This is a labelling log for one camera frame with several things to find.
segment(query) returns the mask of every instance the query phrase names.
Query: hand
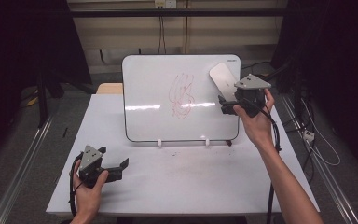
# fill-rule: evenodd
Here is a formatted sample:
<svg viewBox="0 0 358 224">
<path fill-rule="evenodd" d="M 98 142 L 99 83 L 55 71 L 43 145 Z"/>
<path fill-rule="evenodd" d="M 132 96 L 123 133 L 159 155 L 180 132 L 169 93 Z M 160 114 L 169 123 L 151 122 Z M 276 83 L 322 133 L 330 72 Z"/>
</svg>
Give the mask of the hand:
<svg viewBox="0 0 358 224">
<path fill-rule="evenodd" d="M 264 93 L 267 97 L 266 107 L 268 110 L 265 107 L 263 110 L 269 113 L 274 105 L 274 98 L 268 89 L 264 89 Z M 269 147 L 269 145 L 273 145 L 271 121 L 264 114 L 260 112 L 253 118 L 250 118 L 246 114 L 246 111 L 239 105 L 234 105 L 234 111 L 241 118 L 246 134 L 257 148 L 266 148 Z"/>
<path fill-rule="evenodd" d="M 79 166 L 80 160 L 76 162 L 73 176 L 74 190 L 78 186 L 79 187 L 76 190 L 77 214 L 72 223 L 90 223 L 100 209 L 102 187 L 109 174 L 107 171 L 103 171 L 100 176 L 98 176 L 98 180 L 94 188 L 89 189 L 81 183 L 81 180 L 77 175 Z"/>
</svg>

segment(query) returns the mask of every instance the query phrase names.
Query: whiteboard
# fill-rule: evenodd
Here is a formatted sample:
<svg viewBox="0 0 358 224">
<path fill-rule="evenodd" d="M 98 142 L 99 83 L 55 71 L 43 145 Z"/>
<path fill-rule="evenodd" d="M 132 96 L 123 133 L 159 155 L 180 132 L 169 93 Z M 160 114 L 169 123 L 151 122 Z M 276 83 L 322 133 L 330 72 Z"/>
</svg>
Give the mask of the whiteboard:
<svg viewBox="0 0 358 224">
<path fill-rule="evenodd" d="M 131 55 L 123 60 L 125 131 L 133 142 L 232 140 L 239 118 L 224 115 L 209 71 L 237 55 Z"/>
</svg>

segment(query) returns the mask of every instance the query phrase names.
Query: white cable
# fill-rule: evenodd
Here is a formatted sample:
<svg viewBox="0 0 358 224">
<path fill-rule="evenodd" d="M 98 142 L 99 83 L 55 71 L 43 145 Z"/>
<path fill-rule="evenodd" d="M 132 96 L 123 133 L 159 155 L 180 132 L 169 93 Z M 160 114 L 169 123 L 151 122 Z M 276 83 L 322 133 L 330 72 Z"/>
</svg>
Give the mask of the white cable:
<svg viewBox="0 0 358 224">
<path fill-rule="evenodd" d="M 318 128 L 316 127 L 315 123 L 314 123 L 313 120 L 312 120 L 312 117 L 311 117 L 310 112 L 309 112 L 309 110 L 308 110 L 308 108 L 307 108 L 307 105 L 305 104 L 305 102 L 304 102 L 304 100 L 303 100 L 302 98 L 301 98 L 301 102 L 304 104 L 305 109 L 307 110 L 307 113 L 308 113 L 308 115 L 310 116 L 310 122 L 312 122 L 313 127 L 315 127 L 316 132 L 318 132 L 318 134 L 322 137 L 322 139 L 331 147 L 331 149 L 333 149 L 334 153 L 336 153 L 337 158 L 338 158 L 338 162 L 337 162 L 337 163 L 332 163 L 332 162 L 326 161 L 326 160 L 322 157 L 322 155 L 321 155 L 320 153 L 316 152 L 316 150 L 313 149 L 313 147 L 310 145 L 310 142 L 309 142 L 308 140 L 306 140 L 306 142 L 308 143 L 308 146 L 309 146 L 310 149 L 315 153 L 315 155 L 318 156 L 324 163 L 329 164 L 329 165 L 333 165 L 333 166 L 339 165 L 339 164 L 341 163 L 341 158 L 339 157 L 338 153 L 337 153 L 336 150 L 333 148 L 333 146 L 331 146 L 331 144 L 324 138 L 324 136 L 321 134 L 321 132 L 319 132 Z"/>
</svg>

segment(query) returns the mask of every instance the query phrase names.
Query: finger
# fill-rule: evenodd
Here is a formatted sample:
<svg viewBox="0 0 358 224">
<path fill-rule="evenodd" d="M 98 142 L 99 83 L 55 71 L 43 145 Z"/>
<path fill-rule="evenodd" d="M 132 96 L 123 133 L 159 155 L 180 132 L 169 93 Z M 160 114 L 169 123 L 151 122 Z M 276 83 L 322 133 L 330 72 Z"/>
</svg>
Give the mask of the finger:
<svg viewBox="0 0 358 224">
<path fill-rule="evenodd" d="M 240 105 L 234 105 L 233 109 L 235 113 L 237 113 L 237 115 L 242 119 L 242 121 L 249 119 L 248 114 L 246 114 L 246 111 Z"/>
<path fill-rule="evenodd" d="M 101 189 L 103 187 L 103 184 L 106 182 L 107 177 L 109 176 L 109 172 L 107 170 L 104 170 L 100 176 L 98 176 L 97 183 L 95 183 L 94 188 L 95 189 Z"/>
<path fill-rule="evenodd" d="M 272 109 L 272 107 L 274 106 L 275 100 L 274 97 L 272 97 L 271 92 L 269 91 L 269 89 L 264 89 L 264 93 L 266 94 L 266 106 L 268 108 L 268 110 L 270 111 Z"/>
<path fill-rule="evenodd" d="M 80 166 L 80 160 L 76 161 L 75 169 L 74 169 L 74 173 L 73 173 L 74 188 L 76 188 L 81 183 L 81 180 L 80 180 L 79 176 L 77 175 L 77 170 L 78 170 L 79 166 Z"/>
</svg>

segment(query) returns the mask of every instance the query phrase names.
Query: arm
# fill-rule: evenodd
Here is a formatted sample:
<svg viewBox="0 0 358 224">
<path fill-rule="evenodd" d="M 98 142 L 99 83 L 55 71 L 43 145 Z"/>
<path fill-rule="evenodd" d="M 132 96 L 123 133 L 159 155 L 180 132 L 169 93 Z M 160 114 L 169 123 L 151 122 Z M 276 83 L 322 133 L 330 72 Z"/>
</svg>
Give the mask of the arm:
<svg viewBox="0 0 358 224">
<path fill-rule="evenodd" d="M 108 177 L 108 172 L 103 171 L 100 176 L 98 176 L 98 180 L 94 188 L 89 189 L 83 184 L 81 184 L 81 180 L 77 175 L 79 165 L 80 161 L 77 161 L 74 171 L 74 189 L 80 185 L 76 190 L 77 213 L 71 223 L 85 224 L 91 223 L 91 221 L 97 215 L 98 210 L 100 209 L 101 191 L 103 184 Z"/>
<path fill-rule="evenodd" d="M 274 99 L 269 90 L 265 89 L 265 94 L 266 107 L 270 111 Z M 307 193 L 276 151 L 269 119 L 262 113 L 250 118 L 239 105 L 235 105 L 234 110 L 241 118 L 246 134 L 257 147 L 266 165 L 286 223 L 323 223 Z"/>
</svg>

